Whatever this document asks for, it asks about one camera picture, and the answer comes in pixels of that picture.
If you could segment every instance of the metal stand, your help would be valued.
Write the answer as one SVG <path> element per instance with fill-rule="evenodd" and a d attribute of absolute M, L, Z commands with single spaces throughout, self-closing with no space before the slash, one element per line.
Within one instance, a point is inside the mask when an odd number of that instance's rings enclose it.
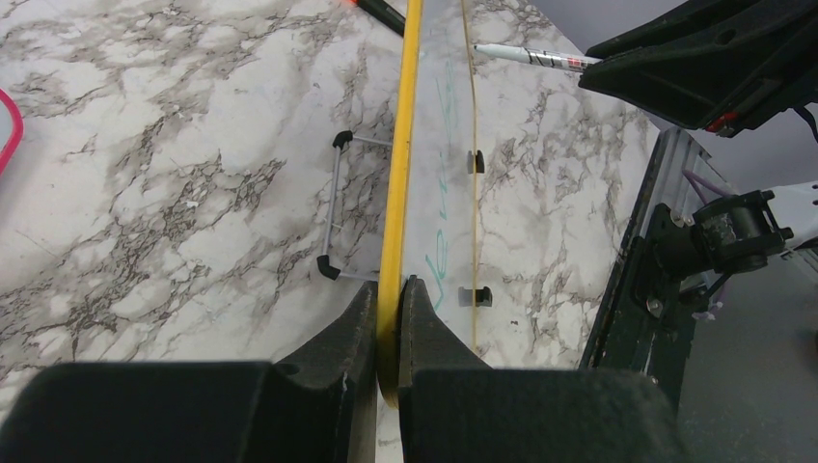
<path fill-rule="evenodd" d="M 391 142 L 382 142 L 380 140 L 373 140 L 371 138 L 359 137 L 353 134 L 351 130 L 339 132 L 339 134 L 335 136 L 335 140 L 333 140 L 333 148 L 335 149 L 335 167 L 333 168 L 332 189 L 330 190 L 330 206 L 329 209 L 327 210 L 327 231 L 324 234 L 324 244 L 321 247 L 321 255 L 318 256 L 316 261 L 318 263 L 318 271 L 321 272 L 321 275 L 329 278 L 330 280 L 337 280 L 338 277 L 344 277 L 352 278 L 354 280 L 363 280 L 365 282 L 377 282 L 378 281 L 377 275 L 360 275 L 357 273 L 348 273 L 330 264 L 329 256 L 330 236 L 332 235 L 332 228 L 334 225 L 333 216 L 335 215 L 335 199 L 338 196 L 338 177 L 341 170 L 341 152 L 343 151 L 344 145 L 347 145 L 349 142 L 352 142 L 353 140 L 371 143 L 374 145 L 381 145 L 384 147 L 392 146 Z"/>

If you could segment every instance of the pink rim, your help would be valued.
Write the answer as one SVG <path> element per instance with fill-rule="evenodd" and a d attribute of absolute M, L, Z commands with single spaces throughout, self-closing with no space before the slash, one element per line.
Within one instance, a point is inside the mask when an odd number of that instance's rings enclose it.
<path fill-rule="evenodd" d="M 0 102 L 6 106 L 6 109 L 9 110 L 9 114 L 12 115 L 13 126 L 12 136 L 9 137 L 6 146 L 0 150 L 0 174 L 2 174 L 3 169 L 6 169 L 6 164 L 9 163 L 9 159 L 12 158 L 14 150 L 17 149 L 17 145 L 20 144 L 20 140 L 23 138 L 23 117 L 20 115 L 20 110 L 17 109 L 17 105 L 14 104 L 12 98 L 6 95 L 2 90 L 0 90 Z"/>

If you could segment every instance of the white marker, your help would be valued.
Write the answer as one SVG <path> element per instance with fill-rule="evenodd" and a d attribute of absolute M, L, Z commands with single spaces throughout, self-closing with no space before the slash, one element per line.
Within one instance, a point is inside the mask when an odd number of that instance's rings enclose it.
<path fill-rule="evenodd" d="M 475 45 L 475 50 L 492 58 L 516 61 L 527 65 L 543 66 L 582 72 L 586 68 L 602 60 L 584 55 L 569 55 L 555 51 L 534 50 L 523 46 L 508 45 Z"/>

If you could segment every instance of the marker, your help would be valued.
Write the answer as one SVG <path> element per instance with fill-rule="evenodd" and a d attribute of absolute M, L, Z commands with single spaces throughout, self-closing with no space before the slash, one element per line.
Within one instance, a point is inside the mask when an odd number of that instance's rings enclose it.
<path fill-rule="evenodd" d="M 383 0 L 352 0 L 352 3 L 358 5 L 361 10 L 369 13 L 372 17 L 381 22 L 381 24 L 395 31 L 396 34 L 403 37 L 403 28 L 406 24 L 406 18 L 403 14 L 397 12 L 396 9 L 389 6 Z"/>
<path fill-rule="evenodd" d="M 569 55 L 556 51 L 534 50 L 523 46 L 508 45 L 475 45 L 475 50 L 492 58 L 516 61 L 527 65 L 543 66 L 582 72 L 586 68 L 602 60 L 585 55 Z"/>

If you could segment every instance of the white marble surface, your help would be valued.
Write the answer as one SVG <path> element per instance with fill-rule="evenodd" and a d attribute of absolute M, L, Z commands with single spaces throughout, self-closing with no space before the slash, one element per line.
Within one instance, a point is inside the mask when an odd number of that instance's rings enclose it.
<path fill-rule="evenodd" d="M 394 2 L 404 10 L 403 2 Z M 334 0 L 0 2 L 26 134 L 0 177 L 0 413 L 71 360 L 277 360 L 358 287 L 320 252 L 335 133 L 391 139 L 400 39 Z M 524 2 L 476 41 L 576 52 Z M 577 76 L 477 58 L 493 366 L 576 365 L 657 131 Z M 385 150 L 342 159 L 332 256 L 377 269 Z M 378 461 L 397 461 L 379 412 Z"/>

